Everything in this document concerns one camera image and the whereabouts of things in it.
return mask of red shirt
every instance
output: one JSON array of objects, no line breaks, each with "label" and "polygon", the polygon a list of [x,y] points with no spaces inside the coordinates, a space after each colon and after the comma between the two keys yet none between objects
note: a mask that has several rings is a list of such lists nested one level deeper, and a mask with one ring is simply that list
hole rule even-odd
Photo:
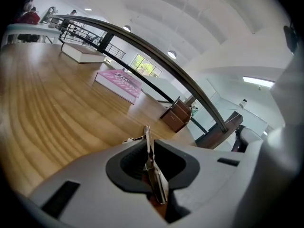
[{"label": "red shirt", "polygon": [[39,20],[40,20],[40,17],[38,16],[37,13],[28,12],[25,15],[21,16],[21,18],[19,18],[17,20],[17,23],[36,25],[36,24],[38,24]]}]

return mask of handrail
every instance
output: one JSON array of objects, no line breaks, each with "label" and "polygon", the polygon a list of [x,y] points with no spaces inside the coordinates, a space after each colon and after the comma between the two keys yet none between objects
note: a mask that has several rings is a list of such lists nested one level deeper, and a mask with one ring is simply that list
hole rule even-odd
[{"label": "handrail", "polygon": [[223,132],[228,130],[222,116],[219,114],[214,104],[209,100],[198,84],[180,66],[178,66],[159,49],[144,39],[116,25],[97,19],[72,15],[51,15],[50,17],[73,20],[91,25],[109,32],[140,49],[159,63],[162,67],[164,67],[170,74],[172,74],[203,105],[203,107],[207,110]]}]

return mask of wooden floor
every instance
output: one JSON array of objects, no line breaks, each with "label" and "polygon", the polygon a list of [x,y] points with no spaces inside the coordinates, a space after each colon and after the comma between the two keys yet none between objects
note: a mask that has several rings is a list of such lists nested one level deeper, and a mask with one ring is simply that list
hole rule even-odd
[{"label": "wooden floor", "polygon": [[100,64],[78,64],[59,45],[19,43],[0,53],[0,157],[13,189],[29,195],[76,158],[139,137],[194,142],[159,119],[165,108],[143,92],[135,105],[94,82]]}]

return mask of black slot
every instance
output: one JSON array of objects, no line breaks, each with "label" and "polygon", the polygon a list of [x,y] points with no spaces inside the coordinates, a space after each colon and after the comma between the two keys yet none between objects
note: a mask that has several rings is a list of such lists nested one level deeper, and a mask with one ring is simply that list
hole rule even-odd
[{"label": "black slot", "polygon": [[232,166],[238,166],[238,164],[239,164],[239,161],[226,159],[226,158],[219,158],[218,162],[226,164],[226,165],[232,165]]},{"label": "black slot", "polygon": [[66,181],[53,196],[42,206],[42,210],[54,218],[58,218],[74,193],[80,186],[79,183]]}]

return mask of window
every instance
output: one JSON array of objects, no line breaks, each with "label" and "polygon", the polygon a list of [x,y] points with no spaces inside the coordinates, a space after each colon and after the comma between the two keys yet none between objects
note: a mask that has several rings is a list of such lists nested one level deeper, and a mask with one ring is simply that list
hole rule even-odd
[{"label": "window", "polygon": [[162,73],[158,67],[154,66],[151,62],[139,54],[137,54],[136,58],[131,63],[131,67],[142,75],[152,77],[158,77]]}]

